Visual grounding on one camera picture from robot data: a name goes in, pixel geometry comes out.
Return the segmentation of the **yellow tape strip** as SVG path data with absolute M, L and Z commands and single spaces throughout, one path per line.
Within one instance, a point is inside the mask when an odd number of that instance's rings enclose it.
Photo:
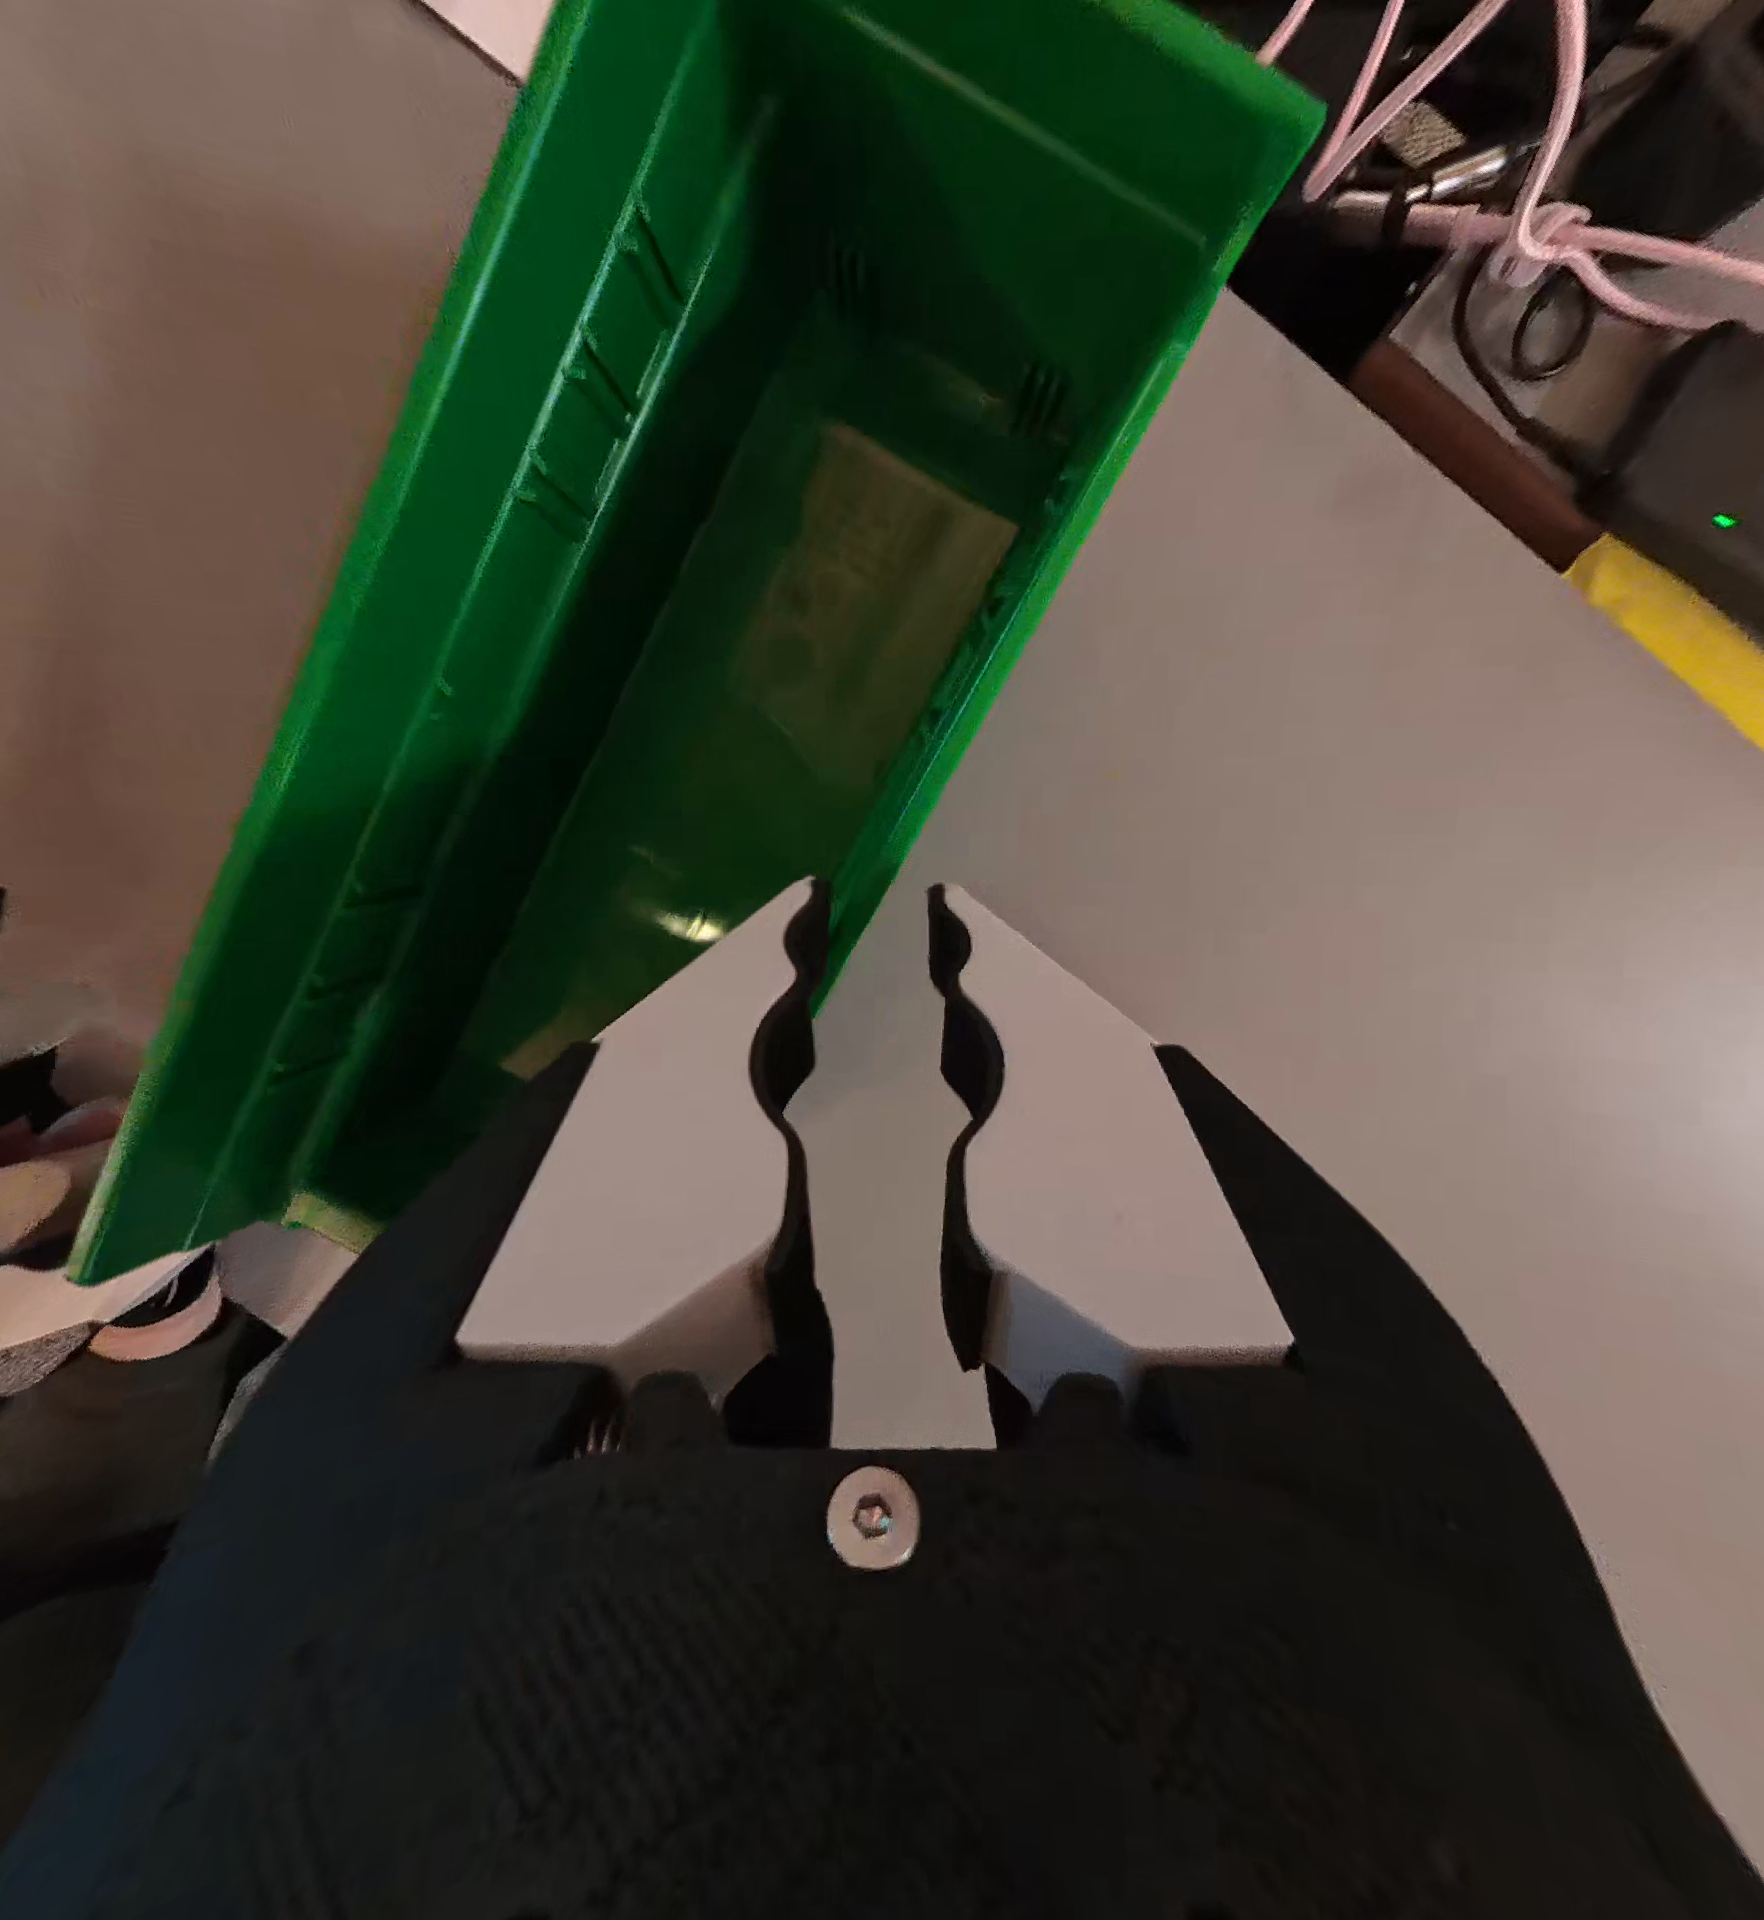
M 1764 648 L 1754 637 L 1612 536 L 1582 549 L 1563 578 L 1764 756 Z

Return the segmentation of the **black power bank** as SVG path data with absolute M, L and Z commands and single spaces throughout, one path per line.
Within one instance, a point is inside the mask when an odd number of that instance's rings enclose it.
M 1764 644 L 1764 335 L 1718 322 L 1673 350 L 1577 501 Z

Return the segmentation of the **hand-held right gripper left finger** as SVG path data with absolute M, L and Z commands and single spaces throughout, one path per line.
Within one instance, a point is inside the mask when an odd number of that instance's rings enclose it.
M 485 1267 L 463 1360 L 698 1379 L 714 1406 L 779 1351 L 813 1287 L 788 1104 L 814 1066 L 830 889 L 806 877 L 597 1037 Z

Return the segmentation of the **green plastic bin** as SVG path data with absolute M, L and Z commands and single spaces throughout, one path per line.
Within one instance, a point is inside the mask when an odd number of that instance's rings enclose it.
M 825 1001 L 1325 116 L 1180 4 L 558 4 L 79 1285 L 384 1223 L 811 877 Z

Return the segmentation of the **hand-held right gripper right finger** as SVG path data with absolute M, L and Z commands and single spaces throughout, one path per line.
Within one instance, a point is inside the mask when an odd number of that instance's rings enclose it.
M 927 892 L 949 1347 L 1021 1413 L 1060 1379 L 1275 1369 L 1275 1297 L 1148 1033 L 965 889 Z

